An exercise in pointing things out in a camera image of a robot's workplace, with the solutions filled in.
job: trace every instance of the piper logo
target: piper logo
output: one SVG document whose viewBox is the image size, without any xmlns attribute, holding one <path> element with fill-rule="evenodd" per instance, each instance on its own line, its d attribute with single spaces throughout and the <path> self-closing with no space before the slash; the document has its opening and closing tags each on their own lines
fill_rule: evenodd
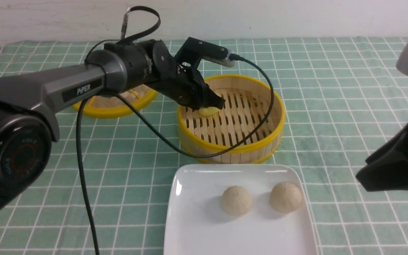
<svg viewBox="0 0 408 255">
<path fill-rule="evenodd" d="M 88 84 L 86 86 L 82 86 L 79 87 L 76 92 L 77 92 L 77 96 L 83 94 L 84 92 L 88 92 L 89 90 L 91 90 L 91 84 Z"/>
</svg>

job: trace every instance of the dough ball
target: dough ball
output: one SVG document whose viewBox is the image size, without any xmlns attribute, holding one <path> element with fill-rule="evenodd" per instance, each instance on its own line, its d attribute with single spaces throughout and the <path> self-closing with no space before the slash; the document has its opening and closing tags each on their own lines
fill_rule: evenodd
<svg viewBox="0 0 408 255">
<path fill-rule="evenodd" d="M 223 210 L 231 216 L 240 217 L 251 209 L 251 195 L 240 186 L 232 186 L 223 192 Z"/>
<path fill-rule="evenodd" d="M 270 193 L 270 204 L 281 213 L 291 213 L 303 203 L 300 189 L 291 182 L 282 182 L 273 187 Z"/>
</svg>

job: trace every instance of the yellow dumpling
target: yellow dumpling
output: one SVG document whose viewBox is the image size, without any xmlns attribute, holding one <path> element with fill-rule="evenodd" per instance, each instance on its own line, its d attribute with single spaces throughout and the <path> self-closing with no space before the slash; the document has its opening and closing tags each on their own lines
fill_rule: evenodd
<svg viewBox="0 0 408 255">
<path fill-rule="evenodd" d="M 201 114 L 202 116 L 208 117 L 208 116 L 217 114 L 219 111 L 220 109 L 217 107 L 206 107 L 206 108 L 199 109 L 199 114 Z"/>
</svg>

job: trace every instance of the yellow steamer rim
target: yellow steamer rim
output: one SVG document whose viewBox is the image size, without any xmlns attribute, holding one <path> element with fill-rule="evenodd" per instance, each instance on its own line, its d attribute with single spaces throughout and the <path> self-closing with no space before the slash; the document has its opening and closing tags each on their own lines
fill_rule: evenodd
<svg viewBox="0 0 408 255">
<path fill-rule="evenodd" d="M 226 101 L 223 110 L 212 116 L 177 108 L 178 134 L 188 153 L 206 155 L 220 152 L 248 135 L 265 116 L 270 103 L 270 87 L 248 76 L 225 74 L 205 79 L 209 87 Z M 275 101 L 267 121 L 243 145 L 217 157 L 198 159 L 202 163 L 262 163 L 278 148 L 285 122 L 284 104 Z"/>
<path fill-rule="evenodd" d="M 140 111 L 151 103 L 157 96 L 157 92 L 145 85 L 135 87 L 121 93 L 136 110 Z M 75 110 L 79 110 L 81 102 L 73 105 Z M 83 114 L 93 118 L 119 118 L 132 114 L 133 111 L 124 105 L 117 97 L 92 97 L 84 107 Z"/>
</svg>

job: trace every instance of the green tablecloth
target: green tablecloth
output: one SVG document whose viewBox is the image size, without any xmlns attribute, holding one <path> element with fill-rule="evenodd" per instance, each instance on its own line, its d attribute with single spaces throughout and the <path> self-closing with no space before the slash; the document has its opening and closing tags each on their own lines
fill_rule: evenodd
<svg viewBox="0 0 408 255">
<path fill-rule="evenodd" d="M 285 103 L 279 149 L 267 163 L 299 174 L 322 255 L 408 255 L 408 192 L 367 193 L 354 174 L 408 121 L 408 77 L 395 63 L 408 38 L 238 39 L 232 48 L 263 68 Z M 172 54 L 182 42 L 167 42 Z M 5 45 L 0 76 L 81 63 L 93 42 Z M 204 77 L 244 74 L 204 62 Z M 176 103 L 157 96 L 144 115 L 178 144 Z M 1 254 L 93 254 L 79 187 L 75 114 L 57 115 L 61 141 L 38 181 L 0 212 Z M 160 255 L 175 171 L 193 159 L 169 149 L 136 116 L 84 118 L 89 196 L 102 254 Z"/>
</svg>

